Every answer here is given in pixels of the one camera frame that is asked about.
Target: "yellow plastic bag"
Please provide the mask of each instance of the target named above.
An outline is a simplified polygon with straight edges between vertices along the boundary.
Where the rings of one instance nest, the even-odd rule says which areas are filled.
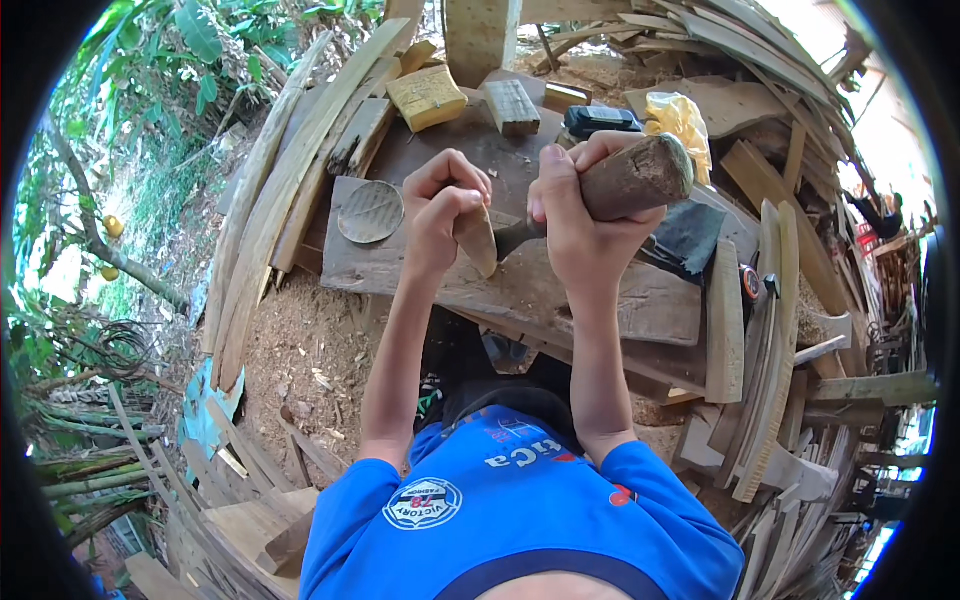
[[[643,132],[647,135],[667,132],[679,137],[693,160],[697,181],[710,185],[713,161],[707,142],[707,123],[697,104],[683,94],[652,91],[647,94],[647,116],[651,119]]]

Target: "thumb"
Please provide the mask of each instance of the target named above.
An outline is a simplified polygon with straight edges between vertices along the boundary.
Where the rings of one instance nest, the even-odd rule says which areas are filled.
[[[441,190],[420,212],[419,220],[428,227],[452,227],[458,216],[476,210],[483,204],[483,194],[475,189],[452,185]]]
[[[573,160],[558,144],[544,146],[540,151],[540,177],[537,192],[546,212],[547,222],[563,220],[573,223],[589,214],[580,195],[580,176]]]

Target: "blue t-shirt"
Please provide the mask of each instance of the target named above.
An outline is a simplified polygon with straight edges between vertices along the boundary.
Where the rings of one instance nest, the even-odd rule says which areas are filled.
[[[644,600],[727,599],[743,552],[643,442],[597,469],[490,406],[423,429],[410,474],[355,463],[317,498],[300,598],[475,598],[550,570]]]

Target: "round wooden plate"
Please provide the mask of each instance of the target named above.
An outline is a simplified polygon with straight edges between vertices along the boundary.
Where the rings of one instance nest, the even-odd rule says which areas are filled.
[[[390,237],[403,221],[403,199],[389,183],[368,181],[340,209],[337,227],[351,242],[371,244]]]

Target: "hand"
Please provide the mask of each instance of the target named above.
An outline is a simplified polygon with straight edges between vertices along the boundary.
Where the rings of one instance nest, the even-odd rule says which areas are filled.
[[[457,259],[453,220],[481,203],[490,206],[491,192],[487,174],[451,148],[404,180],[407,249],[403,271],[439,284]]]
[[[542,207],[541,216],[548,224],[550,264],[566,289],[574,317],[578,309],[589,309],[598,302],[615,306],[623,272],[666,215],[663,206],[609,223],[590,218],[580,195],[582,171],[575,166],[574,157],[584,162],[586,171],[602,157],[636,140],[635,134],[619,142],[602,133],[606,132],[596,133],[590,142],[569,154],[556,144],[543,148],[540,177],[530,185],[527,202],[528,207]]]

